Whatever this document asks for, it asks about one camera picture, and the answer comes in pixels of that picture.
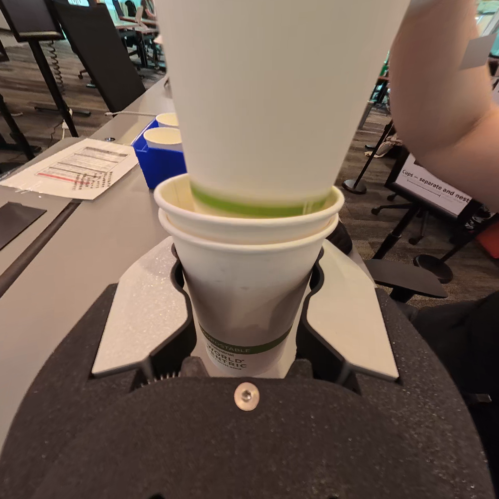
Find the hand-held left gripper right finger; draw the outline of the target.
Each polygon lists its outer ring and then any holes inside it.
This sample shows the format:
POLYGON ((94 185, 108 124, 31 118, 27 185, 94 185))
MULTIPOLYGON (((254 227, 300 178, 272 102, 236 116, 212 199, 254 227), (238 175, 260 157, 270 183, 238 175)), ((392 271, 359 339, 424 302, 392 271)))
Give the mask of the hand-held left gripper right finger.
POLYGON ((303 302, 299 355, 326 381, 346 382, 351 373, 399 378, 375 284, 328 240, 303 302))

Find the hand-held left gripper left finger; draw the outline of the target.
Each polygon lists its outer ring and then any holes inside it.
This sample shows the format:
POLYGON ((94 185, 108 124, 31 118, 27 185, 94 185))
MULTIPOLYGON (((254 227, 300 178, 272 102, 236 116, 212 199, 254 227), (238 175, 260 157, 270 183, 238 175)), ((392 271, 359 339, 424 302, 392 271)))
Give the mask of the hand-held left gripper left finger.
POLYGON ((92 366, 95 378, 135 369, 161 376, 154 357, 192 324, 189 296, 175 278, 178 264, 167 237, 123 273, 92 366))

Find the stack of white paper cups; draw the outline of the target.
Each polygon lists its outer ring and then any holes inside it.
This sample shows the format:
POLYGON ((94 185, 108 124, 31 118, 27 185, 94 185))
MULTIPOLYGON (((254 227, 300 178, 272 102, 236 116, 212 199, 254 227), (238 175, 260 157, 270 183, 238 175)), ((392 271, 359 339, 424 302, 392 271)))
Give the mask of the stack of white paper cups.
POLYGON ((228 377, 269 371, 283 355, 312 268, 339 216, 317 234, 265 245, 205 240, 174 227, 162 210, 158 216, 173 238, 210 361, 228 377))

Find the blue plastic bin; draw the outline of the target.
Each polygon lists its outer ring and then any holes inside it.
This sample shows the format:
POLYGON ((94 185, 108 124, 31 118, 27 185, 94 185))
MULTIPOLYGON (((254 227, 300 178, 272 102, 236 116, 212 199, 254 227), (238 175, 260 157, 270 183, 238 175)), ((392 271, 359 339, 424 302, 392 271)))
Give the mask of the blue plastic bin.
POLYGON ((184 152, 149 148, 143 133, 149 128, 158 127, 156 120, 151 121, 132 142, 135 155, 150 190, 154 190, 165 180, 187 172, 184 152))

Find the person's right forearm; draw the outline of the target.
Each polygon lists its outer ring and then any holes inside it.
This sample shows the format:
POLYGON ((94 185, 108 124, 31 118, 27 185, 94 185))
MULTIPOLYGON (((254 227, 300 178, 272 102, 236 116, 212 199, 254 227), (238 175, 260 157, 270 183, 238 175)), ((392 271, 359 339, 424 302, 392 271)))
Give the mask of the person's right forearm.
POLYGON ((391 114, 422 167, 498 212, 490 72, 460 69, 475 13, 475 1, 411 1, 390 49, 391 114))

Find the black rounded mesh object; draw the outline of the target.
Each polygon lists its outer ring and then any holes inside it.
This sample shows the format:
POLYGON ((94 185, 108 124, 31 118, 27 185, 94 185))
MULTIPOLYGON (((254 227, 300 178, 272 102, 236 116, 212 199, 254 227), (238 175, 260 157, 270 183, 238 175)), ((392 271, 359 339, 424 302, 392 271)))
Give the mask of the black rounded mesh object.
POLYGON ((339 249, 346 256, 349 256, 353 250, 353 241, 347 232, 345 225, 339 220, 334 231, 326 239, 339 249))

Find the person's dark clothing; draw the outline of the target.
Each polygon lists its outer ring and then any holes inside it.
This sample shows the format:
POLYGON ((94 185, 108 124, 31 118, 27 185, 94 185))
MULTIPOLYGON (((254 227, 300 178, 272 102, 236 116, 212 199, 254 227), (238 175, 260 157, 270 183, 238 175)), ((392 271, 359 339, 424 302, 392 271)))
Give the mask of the person's dark clothing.
POLYGON ((498 474, 498 292, 477 301, 416 309, 404 314, 451 375, 468 405, 498 474))

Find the black office chair base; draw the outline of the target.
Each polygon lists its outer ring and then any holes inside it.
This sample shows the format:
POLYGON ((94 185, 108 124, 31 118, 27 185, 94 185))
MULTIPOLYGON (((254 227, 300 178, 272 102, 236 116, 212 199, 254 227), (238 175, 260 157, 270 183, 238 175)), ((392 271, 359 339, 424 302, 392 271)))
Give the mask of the black office chair base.
POLYGON ((371 209, 371 214, 379 215, 380 212, 384 209, 404 209, 406 213, 396 225, 396 228, 384 238, 383 242, 379 246, 377 253, 386 253, 390 251, 390 249, 397 244, 398 240, 400 240, 402 233, 415 217, 421 218, 422 220, 420 232, 417 237, 409 238, 408 243, 412 246, 416 246, 425 237, 430 215, 427 209, 423 208, 417 203, 392 203, 390 205, 380 205, 371 209))

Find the black framed white sign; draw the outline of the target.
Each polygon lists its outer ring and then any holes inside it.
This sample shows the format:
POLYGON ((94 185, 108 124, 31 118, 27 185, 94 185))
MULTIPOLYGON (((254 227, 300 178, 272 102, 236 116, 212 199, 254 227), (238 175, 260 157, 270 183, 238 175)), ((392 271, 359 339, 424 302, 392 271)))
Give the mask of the black framed white sign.
POLYGON ((470 195, 432 175, 408 152, 396 160, 385 187, 409 201, 463 221, 482 207, 470 195))

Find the orange bag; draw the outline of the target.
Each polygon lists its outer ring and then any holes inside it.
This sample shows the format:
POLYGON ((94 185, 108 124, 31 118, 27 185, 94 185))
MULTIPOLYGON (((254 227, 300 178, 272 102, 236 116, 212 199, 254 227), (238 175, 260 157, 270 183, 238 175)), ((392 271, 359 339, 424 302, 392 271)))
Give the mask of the orange bag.
POLYGON ((476 239, 491 258, 498 259, 498 222, 481 232, 476 239))

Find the laminated printed paper sheet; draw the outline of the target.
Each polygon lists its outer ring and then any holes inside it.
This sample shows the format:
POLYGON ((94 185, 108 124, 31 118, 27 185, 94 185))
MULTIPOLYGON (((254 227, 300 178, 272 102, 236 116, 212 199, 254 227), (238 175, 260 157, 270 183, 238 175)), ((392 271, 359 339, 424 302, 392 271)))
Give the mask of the laminated printed paper sheet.
POLYGON ((92 201, 137 165, 133 147, 86 138, 5 178, 1 186, 92 201))

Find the white bag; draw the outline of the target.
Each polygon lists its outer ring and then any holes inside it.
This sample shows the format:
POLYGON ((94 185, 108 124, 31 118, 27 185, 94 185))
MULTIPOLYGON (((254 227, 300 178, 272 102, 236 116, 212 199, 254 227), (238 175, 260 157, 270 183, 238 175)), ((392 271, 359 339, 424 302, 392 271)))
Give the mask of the white bag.
POLYGON ((376 150, 374 158, 383 158, 385 156, 396 157, 403 148, 403 142, 398 137, 397 132, 390 132, 376 150))

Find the black monitor floor stand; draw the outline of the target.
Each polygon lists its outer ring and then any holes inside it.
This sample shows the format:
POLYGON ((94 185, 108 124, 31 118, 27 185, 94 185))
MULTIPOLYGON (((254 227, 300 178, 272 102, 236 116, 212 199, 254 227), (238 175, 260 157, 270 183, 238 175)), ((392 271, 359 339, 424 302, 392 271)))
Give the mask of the black monitor floor stand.
MULTIPOLYGON (((55 108, 53 109, 53 111, 57 111, 59 113, 63 120, 62 125, 66 126, 66 130, 70 132, 71 136, 78 137, 78 132, 72 118, 73 112, 64 100, 64 84, 61 73, 59 71, 60 68, 58 64, 57 53, 55 51, 54 41, 51 41, 49 43, 51 58, 55 63, 54 66, 51 66, 47 61, 40 42, 31 41, 28 44, 55 104, 55 108)), ((1 135, 1 151, 19 152, 28 160, 34 159, 35 153, 39 153, 41 151, 41 148, 38 146, 31 146, 28 143, 27 138, 22 133, 17 122, 15 121, 14 115, 9 110, 3 95, 1 95, 1 118, 9 127, 10 137, 14 140, 13 143, 9 143, 6 141, 4 136, 1 135)))

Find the black divider panel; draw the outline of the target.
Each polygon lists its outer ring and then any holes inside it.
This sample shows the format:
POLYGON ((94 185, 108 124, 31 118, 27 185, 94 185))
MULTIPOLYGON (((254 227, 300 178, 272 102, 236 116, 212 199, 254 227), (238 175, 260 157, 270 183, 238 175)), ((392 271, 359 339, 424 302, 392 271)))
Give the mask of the black divider panel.
POLYGON ((146 88, 104 4, 54 1, 59 23, 110 112, 119 112, 146 88))

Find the black stanchion post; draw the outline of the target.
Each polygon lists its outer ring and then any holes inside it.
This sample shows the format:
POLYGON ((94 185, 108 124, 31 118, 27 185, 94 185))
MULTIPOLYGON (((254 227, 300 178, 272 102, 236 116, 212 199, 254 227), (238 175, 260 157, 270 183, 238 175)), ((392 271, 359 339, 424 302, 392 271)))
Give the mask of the black stanchion post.
POLYGON ((349 193, 355 194, 355 195, 364 195, 367 192, 367 187, 365 183, 362 182, 362 179, 371 165, 371 162, 374 160, 378 150, 380 149, 382 143, 384 140, 387 138, 389 132, 391 131, 393 127, 393 120, 391 120, 385 127, 382 132, 382 135, 380 136, 378 142, 376 143, 375 147, 372 149, 370 156, 368 157, 364 167, 358 174, 357 178, 355 179, 348 179, 343 181, 342 183, 342 188, 346 190, 349 193))
POLYGON ((466 231, 453 239, 452 249, 443 257, 437 258, 428 254, 420 254, 413 259, 414 265, 431 272, 441 284, 449 284, 453 280, 454 274, 447 261, 482 232, 483 219, 478 216, 480 211, 482 208, 478 208, 470 220, 465 223, 466 231))

